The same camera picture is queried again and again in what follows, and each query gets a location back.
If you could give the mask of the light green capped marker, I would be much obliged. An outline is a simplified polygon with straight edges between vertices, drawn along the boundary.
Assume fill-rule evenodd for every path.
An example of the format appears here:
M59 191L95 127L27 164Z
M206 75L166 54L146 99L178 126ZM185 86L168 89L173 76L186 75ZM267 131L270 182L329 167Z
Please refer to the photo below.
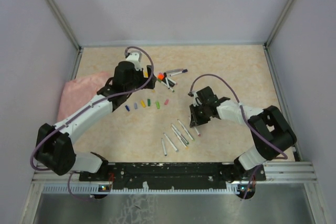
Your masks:
M180 124L180 126L182 127L182 129L186 132L186 134L188 135L188 137L192 140L195 141L194 137L192 137L191 133L188 131L188 129L186 128L186 126L182 123L182 121L180 119L177 119L178 123Z

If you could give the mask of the yellow marker cap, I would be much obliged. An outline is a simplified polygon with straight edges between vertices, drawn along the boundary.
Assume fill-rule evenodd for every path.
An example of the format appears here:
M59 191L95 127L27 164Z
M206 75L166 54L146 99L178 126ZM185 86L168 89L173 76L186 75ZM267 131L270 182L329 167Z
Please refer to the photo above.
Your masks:
M143 101L143 100L141 100L141 105L142 105L142 107L143 107L143 108L145 108L145 107L146 107L146 105L145 105L145 103L144 103L144 101Z

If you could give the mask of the dark green capped marker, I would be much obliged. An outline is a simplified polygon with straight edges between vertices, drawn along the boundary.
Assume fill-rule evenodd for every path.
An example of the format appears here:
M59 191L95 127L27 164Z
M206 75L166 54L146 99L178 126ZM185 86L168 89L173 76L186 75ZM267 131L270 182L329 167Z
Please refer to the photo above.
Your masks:
M167 87L169 90L171 90L171 92L175 92L175 90L172 87L170 87L166 82L164 82L164 81L162 81L160 79L158 80L158 82L160 84L164 85L165 87Z

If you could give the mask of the yellow capped white marker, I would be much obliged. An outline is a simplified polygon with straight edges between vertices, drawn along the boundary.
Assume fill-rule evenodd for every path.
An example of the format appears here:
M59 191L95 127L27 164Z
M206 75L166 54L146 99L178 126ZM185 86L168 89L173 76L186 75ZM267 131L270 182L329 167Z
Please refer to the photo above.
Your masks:
M171 127L171 129L172 129L172 131L174 132L174 134L176 135L176 137L179 139L179 141L182 143L182 145L184 146L184 148L186 148L186 149L188 149L188 146L185 144L185 142L182 140L182 138L179 136L179 134L177 133L177 131L174 129L174 128L172 128Z

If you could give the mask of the grey blue capped marker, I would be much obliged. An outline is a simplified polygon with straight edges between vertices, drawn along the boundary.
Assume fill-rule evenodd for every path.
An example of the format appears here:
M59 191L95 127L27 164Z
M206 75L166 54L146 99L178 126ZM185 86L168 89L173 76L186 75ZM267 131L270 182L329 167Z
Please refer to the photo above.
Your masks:
M167 139L167 141L170 143L170 145L173 147L173 149L175 150L175 152L178 152L179 149L176 147L176 145L173 143L173 141L169 138L169 136L166 133L163 133L163 135L165 136L165 138Z

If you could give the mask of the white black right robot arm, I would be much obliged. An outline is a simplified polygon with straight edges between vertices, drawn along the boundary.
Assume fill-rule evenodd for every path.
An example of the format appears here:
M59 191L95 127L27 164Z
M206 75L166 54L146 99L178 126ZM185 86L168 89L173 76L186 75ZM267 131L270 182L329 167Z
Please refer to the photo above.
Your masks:
M297 142L295 133L276 106L253 108L228 97L218 98L210 87L188 93L193 98L190 105L190 127L208 123L211 119L226 120L249 128L254 145L239 155L233 164L234 175L248 179L253 169L274 159L287 160L285 151Z

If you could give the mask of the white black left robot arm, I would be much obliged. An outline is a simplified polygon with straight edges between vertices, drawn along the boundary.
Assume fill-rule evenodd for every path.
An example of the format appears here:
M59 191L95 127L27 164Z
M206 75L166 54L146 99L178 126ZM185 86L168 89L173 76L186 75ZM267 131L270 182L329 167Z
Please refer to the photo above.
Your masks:
M125 103L132 93L154 89L156 77L153 70L153 64L143 69L139 62L120 62L113 77L86 105L54 125L45 123L39 128L36 147L29 160L31 167L39 171L34 164L38 161L44 165L44 171L51 170L59 176L68 172L88 172L98 180L106 179L109 167L103 164L105 159L93 152L75 153L73 144L86 130Z

